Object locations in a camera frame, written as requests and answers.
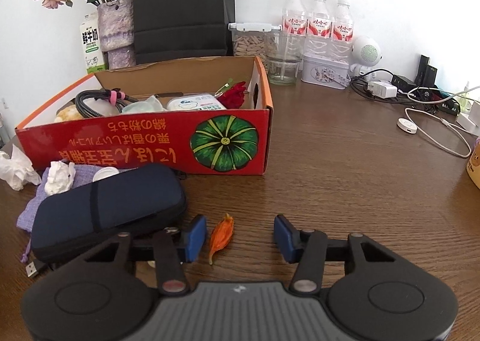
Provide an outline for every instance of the white wall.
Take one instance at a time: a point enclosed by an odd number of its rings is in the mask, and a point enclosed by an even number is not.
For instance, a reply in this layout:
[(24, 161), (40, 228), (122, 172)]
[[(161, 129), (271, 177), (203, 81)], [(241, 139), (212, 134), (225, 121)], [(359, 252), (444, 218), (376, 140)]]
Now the white wall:
[[(236, 0), (238, 22), (279, 22), (285, 0)], [(379, 66), (413, 79), (419, 55), (431, 57), (437, 81), (462, 90), (478, 85), (479, 0), (350, 0), (355, 35), (382, 48)], [(335, 0), (328, 0), (333, 9)], [(69, 9), (40, 0), (0, 0), (0, 103), (9, 133), (52, 95), (85, 74), (79, 25), (94, 6), (74, 0)]]

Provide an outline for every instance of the milk carton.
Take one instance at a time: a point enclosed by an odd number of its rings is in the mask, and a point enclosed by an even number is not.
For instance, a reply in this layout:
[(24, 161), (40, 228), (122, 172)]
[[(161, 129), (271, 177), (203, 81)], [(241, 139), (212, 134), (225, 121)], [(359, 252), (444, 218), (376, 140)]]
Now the milk carton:
[(85, 20), (80, 25), (80, 34), (87, 73), (107, 69), (107, 61), (102, 50), (100, 50), (98, 16), (96, 12), (85, 16)]

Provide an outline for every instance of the gray grip surface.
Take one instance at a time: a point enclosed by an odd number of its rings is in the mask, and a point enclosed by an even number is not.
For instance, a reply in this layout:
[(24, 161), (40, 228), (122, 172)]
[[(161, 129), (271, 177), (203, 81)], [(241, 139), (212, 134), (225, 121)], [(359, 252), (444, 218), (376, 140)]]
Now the gray grip surface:
[(313, 298), (279, 282), (199, 283), (181, 298), (161, 301), (125, 341), (356, 341), (339, 330)]

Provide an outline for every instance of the black paper bag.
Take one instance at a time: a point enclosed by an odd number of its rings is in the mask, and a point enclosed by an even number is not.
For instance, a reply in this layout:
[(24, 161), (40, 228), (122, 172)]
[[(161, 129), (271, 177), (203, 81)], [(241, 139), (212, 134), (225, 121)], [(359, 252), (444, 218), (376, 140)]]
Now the black paper bag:
[(137, 64), (232, 55), (235, 0), (134, 0)]

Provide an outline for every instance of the white cable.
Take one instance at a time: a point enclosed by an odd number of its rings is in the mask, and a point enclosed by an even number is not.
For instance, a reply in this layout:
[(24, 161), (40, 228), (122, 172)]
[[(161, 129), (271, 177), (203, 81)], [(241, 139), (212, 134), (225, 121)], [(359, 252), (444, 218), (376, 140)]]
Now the white cable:
[[(407, 98), (409, 98), (412, 102), (415, 102), (415, 103), (419, 103), (419, 104), (422, 104), (422, 105), (437, 105), (437, 104), (440, 104), (440, 103), (443, 103), (443, 102), (446, 102), (447, 100), (450, 100), (452, 99), (454, 96), (459, 96), (459, 95), (462, 95), (464, 93), (467, 93), (467, 92), (470, 92), (471, 90), (476, 90), (477, 88), (480, 88), (480, 85), (476, 86), (476, 87), (473, 87), (473, 88), (470, 88), (469, 90), (463, 90), (462, 92), (458, 92), (458, 93), (451, 93), (451, 92), (445, 92), (444, 90), (441, 90), (441, 89), (438, 89), (438, 88), (428, 88), (428, 87), (416, 87), (414, 89), (412, 89), (411, 91), (409, 91), (406, 96)], [(449, 94), (450, 96), (445, 98), (445, 99), (442, 99), (442, 100), (436, 100), (434, 102), (422, 102), (420, 100), (415, 100), (414, 98), (412, 98), (410, 96), (410, 94), (413, 95), (413, 92), (416, 91), (416, 90), (438, 90), (440, 92), (443, 92), (443, 93), (447, 93)], [(465, 98), (467, 100), (471, 100), (471, 101), (474, 101), (474, 102), (477, 102), (478, 104), (480, 104), (480, 102), (478, 100), (475, 100), (475, 99), (472, 99), (472, 98), (469, 98), (469, 97), (465, 97), (465, 96), (462, 96), (462, 98)]]
[[(455, 150), (452, 150), (452, 149), (448, 149), (446, 146), (442, 145), (440, 142), (434, 140), (431, 136), (429, 136), (425, 131), (423, 131), (419, 125), (417, 125), (413, 120), (412, 118), (410, 118), (410, 115), (409, 115), (409, 111), (414, 111), (414, 112), (417, 112), (417, 113), (421, 113), (421, 114), (426, 114), (428, 115), (429, 117), (432, 117), (432, 118), (435, 118), (436, 120), (439, 120), (440, 122), (442, 122), (447, 128), (449, 128), (450, 130), (452, 130), (454, 133), (456, 133), (458, 135), (459, 138), (461, 138), (461, 140), (465, 143), (465, 145), (469, 148), (469, 154), (460, 154), (458, 152), (455, 152)], [(472, 153), (472, 148), (470, 147), (469, 143), (467, 142), (467, 140), (465, 139), (464, 136), (462, 136), (458, 130), (456, 130), (455, 128), (459, 129), (459, 130), (462, 130), (464, 131), (465, 133), (468, 133), (468, 134), (471, 134), (473, 136), (476, 137), (475, 134), (473, 133), (470, 133), (469, 131), (466, 131), (465, 129), (462, 129), (460, 126), (457, 126), (457, 125), (454, 125), (453, 123), (450, 123), (448, 121), (446, 121), (445, 119), (443, 118), (438, 118), (436, 117), (435, 115), (432, 115), (432, 114), (429, 114), (425, 111), (421, 111), (421, 110), (416, 110), (414, 108), (406, 108), (405, 109), (405, 115), (406, 117), (409, 119), (410, 122), (414, 123), (415, 125), (417, 125), (417, 128), (418, 130), (420, 130), (421, 133), (423, 133), (427, 138), (429, 138), (435, 145), (437, 145), (440, 149), (443, 149), (445, 150), (446, 152), (449, 152), (449, 153), (452, 153), (454, 154), (455, 156), (458, 156), (458, 157), (463, 157), (463, 158), (468, 158), (470, 157), (471, 153)]]

